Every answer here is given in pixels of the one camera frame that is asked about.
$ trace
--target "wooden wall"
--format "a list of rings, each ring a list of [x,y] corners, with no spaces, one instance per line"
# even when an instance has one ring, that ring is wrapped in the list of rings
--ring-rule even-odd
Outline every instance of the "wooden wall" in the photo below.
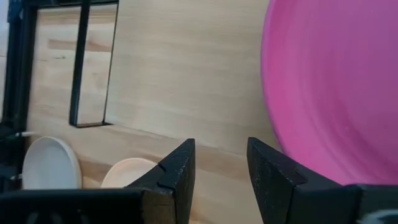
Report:
[[[120,0],[106,120],[246,153],[275,146],[262,96],[263,0]]]
[[[28,129],[37,133],[32,140],[63,139],[79,158],[84,187],[97,188],[118,161],[158,162],[185,138],[196,138],[190,223],[262,223],[244,153],[248,135],[275,144],[259,83],[267,2],[190,2],[195,10],[183,1],[136,1],[137,9],[132,3],[121,1],[128,11],[119,12],[112,64],[108,119],[117,125],[100,128],[68,125],[80,9],[40,11],[29,108]],[[85,121],[97,119],[104,106],[115,16],[116,6],[91,9]]]

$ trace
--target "black metal frame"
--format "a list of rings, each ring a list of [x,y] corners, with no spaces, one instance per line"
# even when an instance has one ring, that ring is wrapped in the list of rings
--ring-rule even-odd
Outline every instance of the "black metal frame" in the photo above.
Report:
[[[110,125],[110,123],[107,123],[105,121],[106,105],[108,102],[108,90],[106,92],[103,120],[101,122],[97,122],[97,123],[86,123],[86,124],[78,123],[80,92],[81,92],[81,79],[83,76],[82,73],[83,73],[83,64],[84,64],[84,57],[85,57],[88,20],[90,17],[90,5],[91,5],[90,0],[82,0],[81,1],[79,32],[78,32],[76,56],[75,56],[75,69],[73,71],[72,94],[70,97],[70,110],[69,110],[69,124],[76,128],[90,128],[90,127]]]
[[[117,3],[118,0],[10,0],[8,15],[10,28],[2,124],[17,132],[26,130],[37,11],[42,8],[81,6],[69,124],[76,128],[109,125],[104,121],[108,92],[102,121],[79,124],[78,110],[90,6]]]
[[[342,186],[256,138],[248,141],[250,179],[264,223],[353,224],[380,210],[398,223],[398,186]]]
[[[9,1],[7,21],[9,23],[9,42],[7,51],[6,80],[4,84],[4,101],[2,120],[0,122],[0,192],[18,189],[18,179],[12,179],[22,171],[25,156],[25,138],[17,133],[26,131],[29,110],[30,83],[34,59],[35,31],[39,9],[51,7],[82,6],[82,0],[5,0]],[[80,96],[81,68],[84,56],[88,13],[90,5],[117,4],[118,0],[86,1],[80,21],[76,65],[73,74],[72,101],[70,105],[70,124],[76,128],[108,125],[104,120],[95,124],[78,124],[78,99]]]

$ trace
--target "wood grain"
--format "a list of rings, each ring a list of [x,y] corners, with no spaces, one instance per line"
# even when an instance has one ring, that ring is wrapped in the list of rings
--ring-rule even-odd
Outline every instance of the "wood grain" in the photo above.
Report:
[[[244,154],[275,146],[260,78],[267,1],[121,0],[106,120]]]

